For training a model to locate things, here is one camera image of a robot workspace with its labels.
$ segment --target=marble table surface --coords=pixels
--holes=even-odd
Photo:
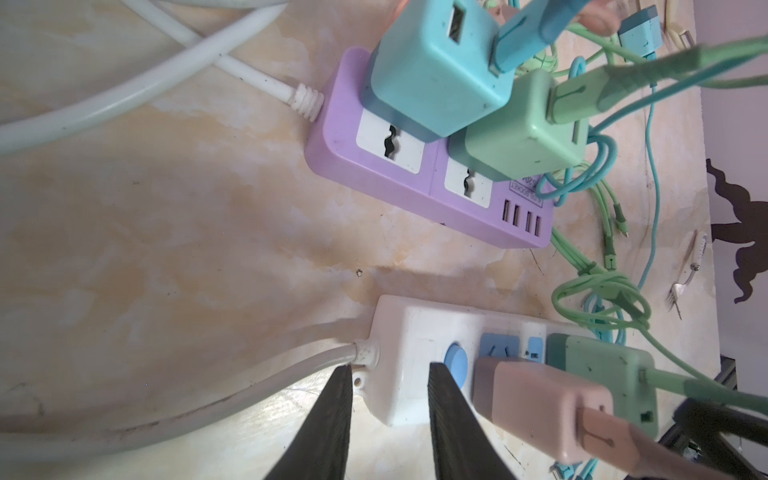
[[[285,81],[321,88],[346,48],[376,46],[392,7],[390,0],[294,0],[233,54]],[[174,10],[205,35],[243,14]],[[692,0],[680,2],[678,17],[693,31]],[[180,51],[117,0],[2,2],[0,45],[3,122],[87,98]],[[558,45],[562,68],[596,50],[570,34]],[[618,262],[635,281],[654,211],[646,115],[609,130],[620,153],[608,180],[631,228],[628,239],[617,238]],[[2,158],[0,428],[127,426],[201,406],[366,337],[385,293],[562,319],[549,296],[575,271],[552,246],[500,250],[318,177],[303,158],[309,128],[284,104],[207,68],[113,121]],[[682,319],[664,307],[691,235],[710,222],[697,89],[657,106],[653,139],[662,205],[659,250],[644,289],[654,308],[651,332],[713,376],[719,346],[709,251],[680,302]],[[597,213],[588,194],[574,194],[555,224],[599,260]],[[678,371],[635,332],[628,343]],[[6,464],[0,472],[260,478],[327,375],[147,449]],[[679,401],[660,394],[662,431]],[[388,429],[360,398],[354,409],[347,478],[433,477],[428,426]],[[519,478],[550,475],[550,458],[483,427]],[[595,476],[621,477],[605,464]]]

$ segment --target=blue power button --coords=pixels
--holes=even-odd
[[[467,352],[458,343],[454,343],[448,347],[448,352],[445,353],[445,366],[451,371],[453,379],[456,381],[456,385],[459,388],[464,386],[464,382],[467,381]]]

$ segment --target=white power strip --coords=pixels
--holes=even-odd
[[[466,378],[457,383],[463,383],[461,391],[471,405],[475,359],[521,356],[543,362],[550,333],[586,336],[588,331],[512,313],[383,295],[369,337],[379,347],[379,360],[354,372],[355,393],[385,425],[426,424],[429,363],[444,362],[451,345],[466,353]]]

